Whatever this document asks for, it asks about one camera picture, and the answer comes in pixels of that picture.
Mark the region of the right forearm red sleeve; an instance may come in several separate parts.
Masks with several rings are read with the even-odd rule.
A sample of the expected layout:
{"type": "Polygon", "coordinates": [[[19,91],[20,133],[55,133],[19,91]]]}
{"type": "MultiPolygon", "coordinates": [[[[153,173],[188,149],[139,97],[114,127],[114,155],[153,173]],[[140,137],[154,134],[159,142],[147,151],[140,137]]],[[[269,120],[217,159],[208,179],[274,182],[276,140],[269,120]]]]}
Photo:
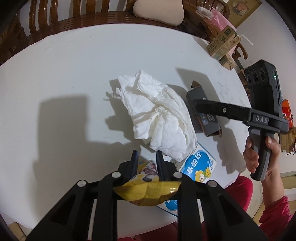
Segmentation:
{"type": "Polygon", "coordinates": [[[292,215],[278,164],[268,170],[261,183],[265,210],[260,217],[259,227],[269,240],[280,240],[292,220],[292,215]]]}

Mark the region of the person's right hand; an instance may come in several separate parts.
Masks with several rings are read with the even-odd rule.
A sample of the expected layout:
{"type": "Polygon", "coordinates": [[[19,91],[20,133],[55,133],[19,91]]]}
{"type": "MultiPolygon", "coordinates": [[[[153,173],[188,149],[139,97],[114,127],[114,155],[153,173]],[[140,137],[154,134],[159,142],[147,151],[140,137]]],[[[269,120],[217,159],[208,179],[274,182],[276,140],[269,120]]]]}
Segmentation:
{"type": "Polygon", "coordinates": [[[263,167],[264,164],[267,164],[267,162],[264,162],[264,158],[269,157],[268,167],[266,168],[267,175],[279,174],[280,167],[278,161],[281,151],[279,142],[275,138],[267,136],[265,144],[259,144],[259,148],[256,149],[253,140],[255,140],[254,137],[248,136],[243,152],[248,171],[255,173],[259,167],[263,167]]]}

